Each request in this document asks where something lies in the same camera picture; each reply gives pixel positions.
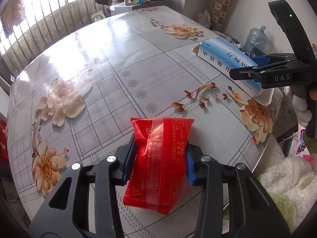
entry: snack package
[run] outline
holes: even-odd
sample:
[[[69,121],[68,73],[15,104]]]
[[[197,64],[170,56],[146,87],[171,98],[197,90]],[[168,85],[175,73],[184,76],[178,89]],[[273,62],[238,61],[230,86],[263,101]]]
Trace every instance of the snack package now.
[[[131,118],[137,156],[123,204],[167,215],[186,191],[187,136],[193,119]]]

